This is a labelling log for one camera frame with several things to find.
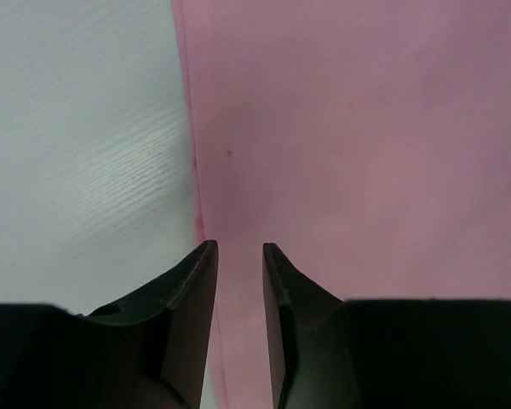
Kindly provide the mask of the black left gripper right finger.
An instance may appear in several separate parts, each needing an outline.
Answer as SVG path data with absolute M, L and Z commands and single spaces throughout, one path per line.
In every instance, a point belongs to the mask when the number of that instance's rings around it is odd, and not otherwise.
M 511 301 L 343 301 L 263 246 L 276 408 L 511 408 Z

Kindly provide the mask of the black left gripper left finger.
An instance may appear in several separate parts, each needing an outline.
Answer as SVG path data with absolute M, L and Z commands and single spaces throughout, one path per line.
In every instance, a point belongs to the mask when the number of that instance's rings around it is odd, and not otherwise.
M 197 408 L 218 245 L 88 315 L 0 304 L 0 408 Z

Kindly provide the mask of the pink t shirt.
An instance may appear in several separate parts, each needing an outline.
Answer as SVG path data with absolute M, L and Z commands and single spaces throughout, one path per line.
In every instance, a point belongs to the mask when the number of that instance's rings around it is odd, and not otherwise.
M 175 1 L 220 408 L 272 405 L 262 246 L 341 298 L 511 299 L 511 1 Z

